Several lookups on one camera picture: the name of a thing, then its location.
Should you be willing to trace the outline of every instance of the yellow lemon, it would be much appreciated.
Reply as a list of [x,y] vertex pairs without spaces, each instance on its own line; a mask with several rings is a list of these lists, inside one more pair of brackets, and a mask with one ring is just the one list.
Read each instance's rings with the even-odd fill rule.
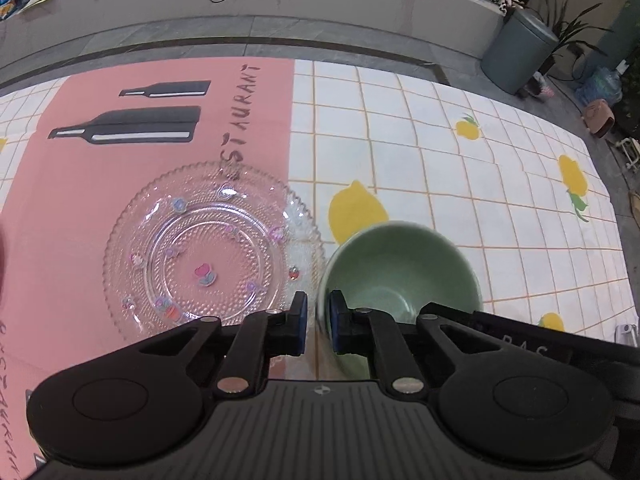
[[549,312],[548,314],[542,316],[540,318],[538,326],[550,328],[551,330],[558,330],[559,332],[564,332],[564,323],[562,322],[562,318],[555,312]]
[[569,189],[569,193],[585,196],[587,194],[587,179],[584,177],[582,170],[580,170],[578,163],[566,155],[560,155],[558,166],[560,166],[562,181]]
[[339,244],[364,228],[389,220],[383,205],[357,180],[339,191],[329,204],[329,227]]
[[465,137],[465,139],[469,140],[476,140],[480,137],[478,123],[476,123],[476,120],[471,116],[465,116],[456,123],[456,133],[460,137]]

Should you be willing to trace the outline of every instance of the pink object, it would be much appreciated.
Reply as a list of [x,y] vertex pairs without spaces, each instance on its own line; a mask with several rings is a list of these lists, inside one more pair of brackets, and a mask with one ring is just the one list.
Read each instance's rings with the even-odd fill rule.
[[211,270],[211,267],[209,264],[202,264],[195,270],[195,273],[196,273],[196,276],[198,276],[199,278],[204,278],[209,273],[210,270]]
[[170,306],[164,314],[173,322],[177,322],[182,317],[182,312],[175,305]]
[[[257,66],[256,91],[246,131],[238,121],[236,88],[241,68]],[[102,263],[113,225],[127,203],[153,179],[185,164],[217,159],[223,134],[232,128],[244,134],[244,162],[286,181],[294,61],[265,58],[203,58],[153,61],[117,66],[69,77],[41,115],[2,209],[6,269],[0,335],[8,387],[4,398],[11,421],[12,448],[21,477],[34,469],[40,453],[24,418],[25,389],[47,376],[126,345],[107,309]],[[211,79],[206,96],[165,99],[123,99],[123,88],[158,81]],[[201,107],[191,142],[108,144],[81,138],[47,139],[50,131],[89,121],[108,110],[169,105]],[[185,259],[185,274],[206,254]],[[46,269],[33,286],[33,269]],[[18,475],[8,455],[0,458],[0,478]]]
[[129,258],[134,267],[141,267],[145,261],[142,259],[142,256],[139,254],[132,254]]
[[274,242],[281,242],[284,239],[284,227],[276,226],[269,229],[269,238]]
[[582,120],[587,129],[596,137],[602,138],[613,127],[616,118],[604,99],[597,99],[584,109]]
[[249,292],[265,292],[267,289],[261,285],[258,285],[254,280],[247,282],[246,290]]
[[164,256],[166,256],[167,258],[175,258],[178,254],[180,254],[180,248],[179,247],[167,247],[164,250]]

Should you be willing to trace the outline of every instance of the gray floor tile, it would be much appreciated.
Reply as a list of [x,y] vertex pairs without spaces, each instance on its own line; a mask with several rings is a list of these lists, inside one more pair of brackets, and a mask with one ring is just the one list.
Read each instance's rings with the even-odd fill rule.
[[607,139],[606,143],[598,142],[598,152],[591,155],[593,164],[598,170],[604,185],[609,191],[609,196],[616,215],[631,217],[629,203],[629,191],[640,190],[638,177],[625,168],[622,153],[612,145],[616,139]]
[[256,16],[251,35],[258,38],[327,41],[393,52],[425,61],[433,59],[431,44],[426,41],[343,23]]
[[622,250],[625,253],[626,272],[629,275],[631,291],[634,295],[636,310],[640,305],[640,229],[636,220],[628,216],[616,216]]
[[449,79],[451,86],[460,88],[474,94],[483,95],[489,99],[494,99],[511,105],[516,108],[523,109],[524,104],[522,100],[515,95],[507,94],[503,90],[500,90],[495,84],[493,84],[487,76],[483,73],[478,75],[472,75],[465,72],[460,72],[447,66],[442,67],[442,71]]
[[246,37],[251,31],[253,20],[252,16],[211,16],[146,23],[119,45],[185,38]]
[[49,70],[44,74],[32,76],[23,79],[19,83],[4,87],[0,90],[0,95],[5,95],[21,88],[43,83],[51,79],[64,77],[67,75],[96,70],[108,66],[117,66],[127,63],[139,63],[143,61],[155,61],[160,59],[178,59],[181,57],[239,57],[244,54],[245,45],[230,44],[203,44],[194,46],[171,46],[165,48],[153,48],[149,50],[140,50],[137,52],[126,52],[124,54],[115,54],[114,56],[105,56],[100,59],[92,59],[80,63],[70,64],[54,70]]
[[112,28],[94,34],[88,41],[81,54],[92,54],[94,52],[102,52],[109,50],[127,41],[132,34],[140,30],[143,25],[131,25],[130,27]]
[[52,63],[73,59],[82,52],[89,40],[90,37],[67,41],[4,66],[0,68],[0,84]]
[[453,68],[457,72],[468,75],[484,76],[480,69],[480,60],[478,58],[433,43],[430,44],[430,49],[434,62],[443,68]]
[[429,81],[436,81],[436,76],[429,68],[410,65],[399,61],[382,59],[362,54],[351,54],[337,50],[312,48],[307,46],[287,46],[270,44],[249,44],[246,46],[245,56],[257,57],[285,57],[288,59],[310,59],[313,61],[327,61],[331,63],[343,63],[376,70],[385,70],[398,74],[419,77]]

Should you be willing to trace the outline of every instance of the black bottle illustration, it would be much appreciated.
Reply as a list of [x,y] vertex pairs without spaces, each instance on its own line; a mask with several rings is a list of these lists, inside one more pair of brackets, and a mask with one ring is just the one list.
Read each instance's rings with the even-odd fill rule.
[[49,139],[82,137],[92,144],[189,142],[199,120],[199,106],[111,110],[86,123],[56,128]]
[[155,83],[142,88],[127,88],[120,92],[120,96],[139,95],[146,97],[190,97],[207,94],[211,81],[177,81],[170,83]]

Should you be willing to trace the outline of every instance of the glass plate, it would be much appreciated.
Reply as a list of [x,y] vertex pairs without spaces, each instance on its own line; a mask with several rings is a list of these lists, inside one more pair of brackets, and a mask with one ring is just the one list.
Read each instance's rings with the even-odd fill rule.
[[201,162],[165,173],[124,209],[104,255],[104,293],[126,339],[201,316],[235,324],[315,302],[320,235],[302,201],[249,166]]

